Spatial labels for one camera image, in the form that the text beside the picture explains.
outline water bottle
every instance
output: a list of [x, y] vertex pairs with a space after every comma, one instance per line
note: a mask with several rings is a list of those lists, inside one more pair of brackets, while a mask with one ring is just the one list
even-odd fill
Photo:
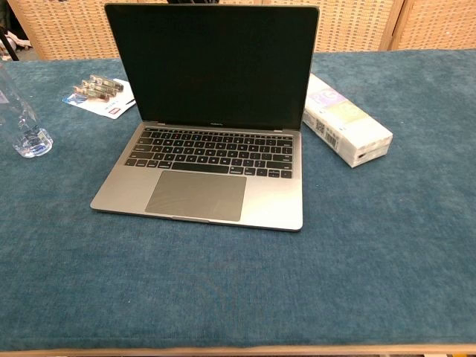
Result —
[[53, 140], [41, 127], [30, 105], [16, 89], [0, 64], [0, 136], [24, 158], [41, 156], [51, 150]]

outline teal tablecloth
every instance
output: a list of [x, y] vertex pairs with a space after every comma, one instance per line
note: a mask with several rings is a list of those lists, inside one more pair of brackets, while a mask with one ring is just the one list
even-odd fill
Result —
[[121, 63], [6, 68], [54, 147], [0, 143], [0, 350], [476, 343], [476, 51], [315, 55], [394, 139], [351, 169], [303, 127], [300, 233], [91, 210], [140, 118], [61, 99]]

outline blue tablecloth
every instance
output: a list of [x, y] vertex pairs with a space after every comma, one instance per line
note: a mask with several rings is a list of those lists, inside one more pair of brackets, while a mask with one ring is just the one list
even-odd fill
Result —
[[0, 350], [476, 343], [476, 51], [315, 55], [394, 139], [351, 169], [303, 126], [299, 233], [93, 211], [140, 117], [61, 99], [120, 61], [5, 67], [54, 147], [0, 143]]

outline laptop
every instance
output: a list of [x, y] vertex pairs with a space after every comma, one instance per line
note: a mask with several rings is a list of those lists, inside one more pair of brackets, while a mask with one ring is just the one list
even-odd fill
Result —
[[318, 9], [105, 8], [142, 122], [91, 207], [299, 231]]

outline white box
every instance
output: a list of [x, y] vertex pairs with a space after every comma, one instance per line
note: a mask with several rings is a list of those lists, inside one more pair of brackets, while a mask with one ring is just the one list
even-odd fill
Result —
[[303, 121], [351, 167], [387, 153], [393, 134], [314, 74]]

